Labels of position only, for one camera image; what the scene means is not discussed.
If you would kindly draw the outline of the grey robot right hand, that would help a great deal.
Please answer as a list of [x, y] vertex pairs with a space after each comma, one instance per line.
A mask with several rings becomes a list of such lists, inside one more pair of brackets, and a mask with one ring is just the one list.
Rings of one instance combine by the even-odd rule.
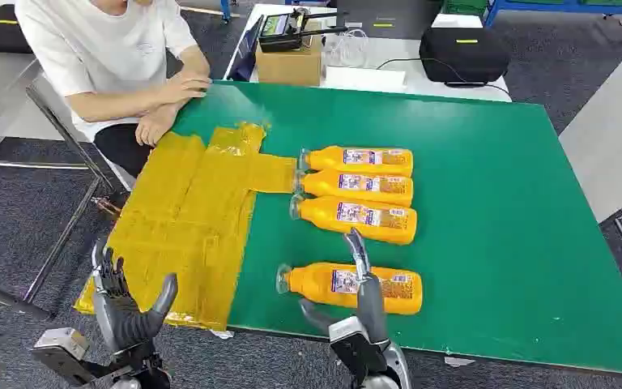
[[[363, 324], [369, 341], [372, 344], [382, 344], [389, 340], [386, 329], [386, 313], [381, 292], [381, 284], [377, 276], [371, 272], [369, 256], [364, 240], [356, 228], [343, 235], [348, 244], [351, 256], [357, 270], [359, 288], [357, 293], [356, 317]], [[330, 325], [337, 323], [337, 318], [319, 311], [309, 300], [301, 298], [299, 305], [302, 314], [308, 322], [328, 336]]]

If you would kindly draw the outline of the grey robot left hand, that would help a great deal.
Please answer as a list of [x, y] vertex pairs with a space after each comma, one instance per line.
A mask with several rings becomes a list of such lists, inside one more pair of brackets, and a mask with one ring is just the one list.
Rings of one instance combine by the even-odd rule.
[[104, 341], [112, 353], [143, 344], [160, 332], [177, 297], [176, 273], [168, 273], [152, 307], [142, 312], [130, 293], [124, 259], [113, 259], [108, 238], [99, 238], [92, 251], [92, 304]]

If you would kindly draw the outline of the person's right hand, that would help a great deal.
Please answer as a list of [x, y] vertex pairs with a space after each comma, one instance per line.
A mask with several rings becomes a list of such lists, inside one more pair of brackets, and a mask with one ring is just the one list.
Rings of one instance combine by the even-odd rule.
[[163, 104], [186, 102], [193, 98], [204, 97], [211, 86], [211, 79], [194, 71], [180, 71], [161, 89]]

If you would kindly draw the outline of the person's left hand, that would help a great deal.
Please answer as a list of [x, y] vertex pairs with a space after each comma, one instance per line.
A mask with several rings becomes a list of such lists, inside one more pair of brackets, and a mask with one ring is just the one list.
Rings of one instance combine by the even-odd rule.
[[161, 105], [141, 117], [135, 130], [136, 142], [154, 147], [171, 130], [180, 108], [178, 103]]

